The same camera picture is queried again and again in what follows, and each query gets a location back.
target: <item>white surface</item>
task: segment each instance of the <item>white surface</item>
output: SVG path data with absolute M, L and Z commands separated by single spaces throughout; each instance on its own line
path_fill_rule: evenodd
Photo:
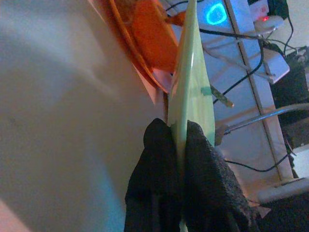
M 294 179 L 291 182 L 276 185 L 271 188 L 264 189 L 258 193 L 258 202 L 268 203 L 279 199 L 288 198 L 309 191 L 309 179 Z
M 294 149 L 294 152 L 297 154 L 294 157 L 294 170 L 296 171 L 299 177 L 308 177 L 309 176 L 309 145 L 304 145 Z
M 0 211 L 23 232 L 123 231 L 161 98 L 85 0 L 1 1 L 0 31 Z
M 289 45 L 298 47 L 309 45 L 309 1 L 308 0 L 287 0 L 290 12 L 290 18 L 294 26 L 294 35 Z M 287 19 L 284 26 L 275 31 L 270 37 L 271 39 L 286 42 L 291 34 L 291 27 Z

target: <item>glowing blue light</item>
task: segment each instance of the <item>glowing blue light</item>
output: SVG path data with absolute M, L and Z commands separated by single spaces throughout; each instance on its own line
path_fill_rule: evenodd
M 213 5 L 206 14 L 207 22 L 211 25 L 217 25 L 227 19 L 226 11 L 222 3 Z

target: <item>orange object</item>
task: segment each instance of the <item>orange object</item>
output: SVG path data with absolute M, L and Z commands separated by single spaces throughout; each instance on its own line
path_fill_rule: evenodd
M 168 93 L 171 87 L 170 73 L 175 68 L 177 42 L 171 26 L 165 22 L 167 15 L 159 1 L 89 1 L 92 2 L 97 11 L 105 12 L 107 16 L 105 20 L 109 23 L 118 42 L 140 74 L 151 85 L 157 85 Z M 143 4 L 150 4 L 150 6 L 139 7 Z M 148 12 L 151 12 L 151 20 L 145 15 Z M 140 17 L 146 17 L 147 23 L 141 22 Z M 139 29 L 137 28 L 147 30 L 147 32 L 143 35 L 143 33 L 138 33 Z
M 184 25 L 184 19 L 185 19 L 185 11 L 180 12 L 180 13 L 176 14 L 175 16 L 167 17 L 165 19 L 165 21 L 167 23 L 174 24 L 174 25 L 182 27 Z
M 135 5 L 131 28 L 147 63 L 172 73 L 178 45 L 171 25 L 165 22 L 166 17 L 157 0 L 139 0 Z

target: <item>red light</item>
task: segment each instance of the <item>red light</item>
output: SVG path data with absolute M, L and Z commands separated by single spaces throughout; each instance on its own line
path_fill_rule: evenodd
M 269 20 L 269 16 L 265 16 L 262 20 L 263 20 L 263 22 Z

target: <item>black cable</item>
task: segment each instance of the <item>black cable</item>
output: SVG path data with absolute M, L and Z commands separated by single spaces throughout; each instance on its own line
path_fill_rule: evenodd
M 291 21 L 291 18 L 290 18 L 290 15 L 288 15 L 288 20 L 289 20 L 289 23 L 290 23 L 290 26 L 291 26 L 291 35 L 288 39 L 288 41 L 286 42 L 286 44 L 284 45 L 284 50 L 283 50 L 283 54 L 284 56 L 286 56 L 286 47 L 288 46 L 288 43 L 289 41 L 291 40 L 292 36 L 293 36 L 293 33 L 294 33 L 294 27 L 293 27 L 293 24 L 292 24 L 292 21 Z
M 274 31 L 272 31 L 272 32 L 266 37 L 266 39 L 268 39 L 268 38 L 272 35 L 272 33 L 274 33 Z
M 234 38 L 253 39 L 253 40 L 261 39 L 259 36 L 254 36 L 254 35 L 240 35 L 240 34 L 221 32 L 221 31 L 215 31 L 215 30 L 206 30 L 202 28 L 200 28 L 199 31 L 202 33 L 206 33 L 206 34 L 223 35 L 223 36 L 234 37 Z
M 180 1 L 178 3 L 175 3 L 175 4 L 171 5 L 170 7 L 168 7 L 165 11 L 169 11 L 170 9 L 174 8 L 175 6 L 178 6 L 178 5 L 183 4 L 183 3 L 188 3 L 188 1 Z
M 290 149 L 290 152 L 291 152 L 293 155 L 297 156 L 297 154 L 295 154 L 295 152 L 293 151 L 293 149 L 292 149 L 292 147 L 291 147 L 289 141 L 286 139 L 285 142 L 286 142 L 286 144 L 288 145 L 288 147 L 289 147 L 289 149 Z
M 262 46 L 262 41 L 258 41 L 259 42 L 259 46 L 260 46 L 260 50 L 261 50 L 261 59 L 259 64 L 256 66 L 255 69 L 253 69 L 251 72 L 249 72 L 247 75 L 245 75 L 243 78 L 241 78 L 239 81 L 237 81 L 235 84 L 233 84 L 231 87 L 229 87 L 226 91 L 224 91 L 222 94 L 225 95 L 227 94 L 229 91 L 231 91 L 233 88 L 235 88 L 237 85 L 239 85 L 241 82 L 243 82 L 244 80 L 246 80 L 248 77 L 250 77 L 252 74 L 254 74 L 263 64 L 264 61 L 264 51 L 263 51 L 263 46 Z
M 281 164 L 289 156 L 290 156 L 289 154 L 285 155 L 281 160 L 279 160 L 277 163 L 275 163 L 274 166 L 271 166 L 270 168 L 267 168 L 265 170 L 256 169 L 256 168 L 250 167 L 250 166 L 248 166 L 246 164 L 242 164 L 242 163 L 238 163 L 238 162 L 234 162 L 234 161 L 225 160 L 225 162 L 236 164 L 236 165 L 239 165 L 239 166 L 242 166 L 242 167 L 254 170 L 256 172 L 266 173 L 266 172 L 269 172 L 270 170 L 273 170 L 274 168 L 276 168 L 279 164 Z
M 274 41 L 274 42 L 278 42 L 278 43 L 281 43 L 281 44 L 283 44 L 283 45 L 285 45 L 286 43 L 285 42 L 282 42 L 282 41 L 280 41 L 280 40 L 273 40 L 273 39 L 265 39 L 266 41 Z M 295 47 L 292 47 L 292 46 L 290 46 L 290 45 L 287 45 L 287 47 L 289 47 L 289 48 L 291 48 L 291 49 L 294 49 L 295 51 L 297 51 L 297 48 L 295 48 Z

